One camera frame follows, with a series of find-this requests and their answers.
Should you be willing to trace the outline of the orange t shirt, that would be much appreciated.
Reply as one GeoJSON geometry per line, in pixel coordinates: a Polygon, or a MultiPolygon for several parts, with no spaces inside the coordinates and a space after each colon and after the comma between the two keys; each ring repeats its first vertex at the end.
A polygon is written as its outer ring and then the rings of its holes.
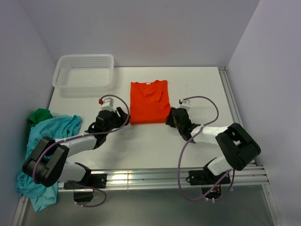
{"type": "Polygon", "coordinates": [[[151,83],[131,82],[130,124],[164,123],[170,109],[166,80],[151,83]]]}

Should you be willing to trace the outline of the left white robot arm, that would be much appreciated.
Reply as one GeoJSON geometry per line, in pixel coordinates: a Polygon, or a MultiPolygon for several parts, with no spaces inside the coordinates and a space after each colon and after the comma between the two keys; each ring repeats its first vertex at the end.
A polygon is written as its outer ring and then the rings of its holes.
{"type": "Polygon", "coordinates": [[[82,135],[61,140],[43,137],[23,164],[23,173],[45,187],[58,181],[74,181],[81,188],[90,186],[92,170],[79,162],[67,163],[67,158],[99,148],[108,134],[126,126],[130,118],[120,107],[115,111],[101,110],[82,135]]]}

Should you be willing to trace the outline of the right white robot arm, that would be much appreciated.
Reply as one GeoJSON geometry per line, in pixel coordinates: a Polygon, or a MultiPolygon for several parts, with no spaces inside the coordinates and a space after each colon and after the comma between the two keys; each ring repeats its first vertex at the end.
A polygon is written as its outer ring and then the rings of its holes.
{"type": "Polygon", "coordinates": [[[226,127],[209,127],[192,123],[185,108],[171,108],[166,125],[176,128],[186,141],[178,160],[178,171],[182,157],[189,143],[208,143],[219,146],[222,156],[210,160],[199,171],[189,172],[191,185],[210,185],[216,183],[230,170],[242,171],[261,153],[257,142],[239,124],[226,127]]]}

